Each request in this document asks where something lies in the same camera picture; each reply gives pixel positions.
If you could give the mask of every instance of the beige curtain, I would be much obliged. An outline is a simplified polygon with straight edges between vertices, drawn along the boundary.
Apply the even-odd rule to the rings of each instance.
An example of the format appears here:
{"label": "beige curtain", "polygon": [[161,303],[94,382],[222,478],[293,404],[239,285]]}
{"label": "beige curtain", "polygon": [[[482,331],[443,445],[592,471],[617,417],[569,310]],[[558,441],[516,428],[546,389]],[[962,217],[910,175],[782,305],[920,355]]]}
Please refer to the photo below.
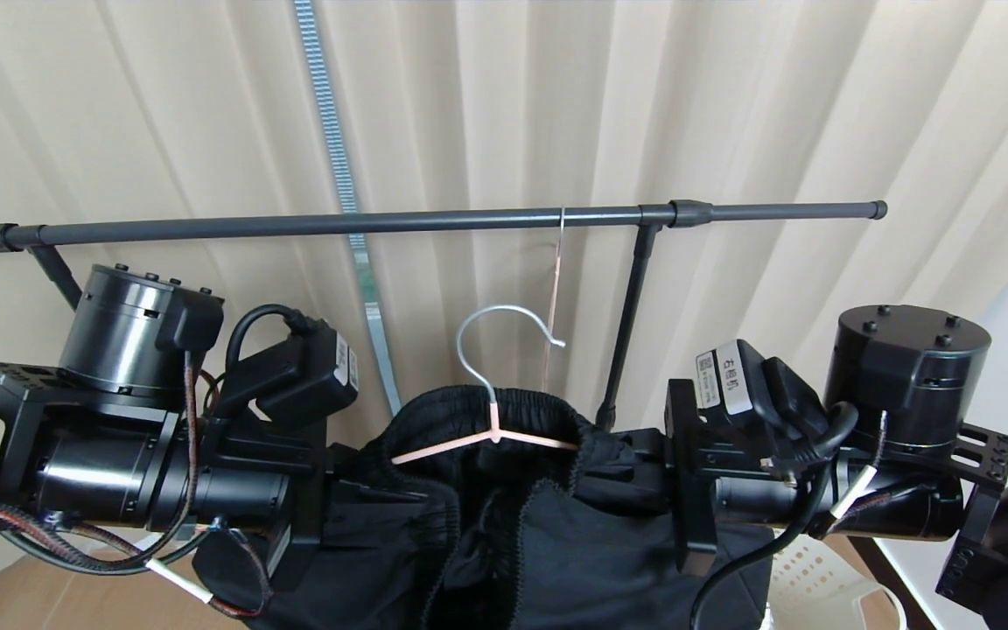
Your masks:
{"label": "beige curtain", "polygon": [[[839,311],[912,301],[975,318],[1008,282],[1008,3],[320,3],[361,211],[885,199],[884,221],[718,224],[656,243],[619,427],[736,335],[821,386]],[[0,222],[339,212],[290,3],[0,3]],[[453,335],[489,303],[548,308],[556,230],[371,236],[403,400],[468,378]],[[632,229],[565,236],[551,390],[592,415]],[[328,318],[389,419],[340,236],[65,248]],[[53,363],[70,324],[25,255],[0,255],[0,360]],[[469,355],[537,387],[514,314]],[[280,339],[274,322],[252,348]],[[219,370],[217,352],[209,365]]]}

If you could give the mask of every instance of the black metal rod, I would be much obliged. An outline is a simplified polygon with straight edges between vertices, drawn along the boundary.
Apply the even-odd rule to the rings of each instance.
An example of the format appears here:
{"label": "black metal rod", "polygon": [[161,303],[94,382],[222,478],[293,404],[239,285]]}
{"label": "black metal rod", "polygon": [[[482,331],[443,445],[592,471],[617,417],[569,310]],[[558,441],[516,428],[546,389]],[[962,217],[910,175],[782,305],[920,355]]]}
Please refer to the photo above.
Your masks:
{"label": "black metal rod", "polygon": [[77,284],[77,279],[73,278],[73,270],[61,258],[60,252],[52,246],[31,247],[29,252],[36,259],[36,263],[39,264],[44,274],[56,285],[56,290],[60,291],[60,295],[65,295],[69,306],[72,306],[73,310],[77,310],[77,304],[80,303],[81,295],[84,293],[80,284]]}
{"label": "black metal rod", "polygon": [[[669,203],[657,207],[568,208],[565,226],[659,226],[684,228],[713,221],[761,219],[880,219],[883,203],[735,205]],[[247,236],[374,235],[381,232],[557,228],[562,210],[483,210],[453,212],[361,213],[360,215],[239,216],[77,223],[68,226],[0,224],[0,251],[33,246],[69,246]]]}
{"label": "black metal rod", "polygon": [[636,308],[640,305],[640,292],[644,289],[644,274],[647,262],[652,258],[652,246],[660,226],[640,226],[636,230],[636,247],[633,248],[633,266],[628,271],[628,286],[625,288],[625,303],[620,310],[620,326],[617,327],[617,341],[613,346],[613,361],[609,363],[609,380],[605,386],[605,399],[601,402],[595,423],[604,430],[613,430],[617,421],[617,391],[620,390],[620,376],[625,371],[628,343],[633,338],[633,323]]}

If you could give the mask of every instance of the laundry basket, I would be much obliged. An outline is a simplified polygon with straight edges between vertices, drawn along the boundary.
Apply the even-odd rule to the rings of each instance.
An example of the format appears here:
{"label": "laundry basket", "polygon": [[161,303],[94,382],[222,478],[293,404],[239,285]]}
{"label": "laundry basket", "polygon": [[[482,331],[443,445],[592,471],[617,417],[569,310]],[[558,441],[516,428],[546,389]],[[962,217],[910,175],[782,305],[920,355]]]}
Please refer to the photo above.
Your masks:
{"label": "laundry basket", "polygon": [[905,630],[905,610],[891,591],[858,574],[824,542],[800,535],[772,558],[763,629],[866,630],[861,599],[884,591]]}

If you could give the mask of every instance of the wooden floor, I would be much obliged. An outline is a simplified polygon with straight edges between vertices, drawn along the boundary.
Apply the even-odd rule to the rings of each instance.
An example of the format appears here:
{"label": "wooden floor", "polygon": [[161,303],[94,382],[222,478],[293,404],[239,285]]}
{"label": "wooden floor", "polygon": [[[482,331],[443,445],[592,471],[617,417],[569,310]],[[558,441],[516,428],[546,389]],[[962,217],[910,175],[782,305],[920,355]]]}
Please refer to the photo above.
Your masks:
{"label": "wooden floor", "polygon": [[[865,563],[843,537],[829,537],[855,569]],[[176,562],[178,574],[193,577],[188,559]],[[863,601],[869,630],[895,629],[896,613],[881,594]],[[143,630],[196,627],[240,630],[243,625],[209,609],[191,595],[153,574],[129,578],[97,578],[70,574],[25,558],[0,574],[0,630]]]}

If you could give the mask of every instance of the hanger hook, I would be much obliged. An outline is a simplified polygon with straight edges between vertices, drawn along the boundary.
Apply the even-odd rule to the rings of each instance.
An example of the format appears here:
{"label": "hanger hook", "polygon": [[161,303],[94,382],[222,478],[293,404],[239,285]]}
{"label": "hanger hook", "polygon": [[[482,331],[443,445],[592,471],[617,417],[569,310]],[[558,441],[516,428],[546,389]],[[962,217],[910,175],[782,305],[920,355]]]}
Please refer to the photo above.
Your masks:
{"label": "hanger hook", "polygon": [[492,312],[493,310],[514,310],[516,312],[520,312],[520,314],[527,316],[527,318],[531,318],[535,324],[539,326],[539,331],[543,332],[543,336],[547,339],[547,342],[559,348],[566,347],[568,343],[560,339],[555,339],[554,335],[551,335],[551,331],[547,330],[547,325],[543,323],[543,320],[540,319],[538,314],[535,314],[531,310],[522,306],[516,306],[515,303],[497,303],[495,306],[481,308],[481,310],[477,310],[473,314],[466,318],[465,321],[461,323],[461,326],[457,328],[457,359],[459,359],[459,362],[461,362],[461,366],[465,368],[465,371],[468,371],[471,375],[473,375],[473,378],[479,380],[481,384],[484,384],[485,389],[488,390],[488,402],[495,404],[496,390],[493,388],[493,383],[488,382],[488,379],[481,375],[481,372],[474,370],[473,366],[469,366],[469,361],[465,358],[465,350],[461,347],[461,339],[465,335],[465,329],[469,327],[469,324],[472,324],[475,320],[484,316],[485,312]]}

